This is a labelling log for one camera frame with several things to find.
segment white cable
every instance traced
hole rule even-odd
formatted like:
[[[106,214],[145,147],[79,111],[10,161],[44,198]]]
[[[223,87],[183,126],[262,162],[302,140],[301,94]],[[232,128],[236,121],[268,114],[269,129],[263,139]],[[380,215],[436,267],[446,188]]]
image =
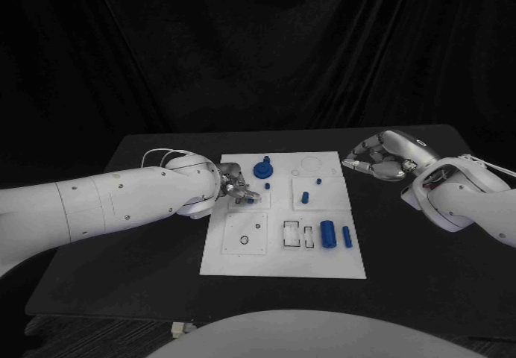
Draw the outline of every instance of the white cable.
[[[511,172],[508,169],[501,168],[500,166],[495,166],[491,163],[487,163],[485,161],[482,161],[481,159],[472,157],[469,154],[464,154],[461,155],[458,158],[462,158],[465,160],[469,160],[474,164],[477,164],[478,166],[481,166],[485,169],[485,166],[490,166],[491,168],[494,168],[497,171],[500,171],[501,173],[505,173],[507,175],[516,177],[516,173]]]
[[[171,153],[171,152],[175,152],[175,153],[181,153],[181,154],[185,154],[185,155],[196,155],[194,153],[191,153],[190,151],[181,151],[178,149],[170,149],[170,148],[157,148],[157,149],[149,149],[144,154],[142,154],[142,159],[141,159],[141,168],[142,168],[142,163],[145,162],[145,156],[149,152],[152,151],[168,151],[168,153],[164,155],[164,157]]]

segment small blue cylinder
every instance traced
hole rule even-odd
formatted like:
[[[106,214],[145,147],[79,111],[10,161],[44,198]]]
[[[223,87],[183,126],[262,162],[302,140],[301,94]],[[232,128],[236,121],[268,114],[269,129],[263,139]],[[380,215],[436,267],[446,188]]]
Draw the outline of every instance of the small blue cylinder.
[[[341,228],[341,233],[344,234],[344,245],[345,245],[345,248],[351,248],[353,247],[353,244],[351,244],[351,236],[348,235],[348,227],[344,226]]]
[[[332,222],[328,220],[319,222],[319,238],[322,240],[324,248],[335,247],[335,228],[332,226]]]
[[[308,204],[308,192],[304,192],[304,193],[302,193],[301,202],[302,202],[304,204]]]

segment blue object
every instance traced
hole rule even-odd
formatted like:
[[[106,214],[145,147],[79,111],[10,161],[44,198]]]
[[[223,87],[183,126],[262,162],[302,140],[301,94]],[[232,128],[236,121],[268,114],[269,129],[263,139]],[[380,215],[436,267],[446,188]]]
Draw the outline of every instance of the blue object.
[[[270,158],[265,155],[263,161],[255,165],[252,169],[252,174],[256,178],[265,179],[272,175],[272,166],[270,166]]]
[[[348,235],[348,227],[344,226],[341,228],[341,233],[344,234],[344,245],[345,245],[345,248],[351,248],[353,247],[353,244],[351,244],[351,236]]]
[[[328,220],[319,222],[319,238],[322,240],[324,248],[335,247],[335,228],[332,226],[332,222]]]
[[[304,193],[302,193],[301,202],[302,202],[304,204],[308,204],[308,192],[304,192]]]

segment black backdrop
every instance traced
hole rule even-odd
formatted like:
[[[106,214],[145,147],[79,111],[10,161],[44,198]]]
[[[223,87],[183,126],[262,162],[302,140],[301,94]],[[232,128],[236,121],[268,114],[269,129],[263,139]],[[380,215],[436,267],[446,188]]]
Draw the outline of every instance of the black backdrop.
[[[510,0],[5,0],[0,185],[95,174],[154,132],[448,123],[513,168],[514,19]]]

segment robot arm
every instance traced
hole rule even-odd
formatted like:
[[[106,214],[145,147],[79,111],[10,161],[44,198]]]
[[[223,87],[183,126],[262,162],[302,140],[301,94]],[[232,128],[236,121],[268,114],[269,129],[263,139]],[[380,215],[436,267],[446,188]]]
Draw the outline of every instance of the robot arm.
[[[239,165],[188,154],[145,167],[0,190],[0,275],[43,250],[126,230],[174,213],[210,214],[220,196],[247,191]]]
[[[366,151],[373,164],[354,160]],[[516,247],[516,190],[485,164],[505,174],[516,173],[469,155],[441,159],[426,144],[400,131],[370,137],[341,164],[386,181],[399,181],[413,173],[416,178],[400,197],[429,221],[449,232],[475,222],[494,239]]]

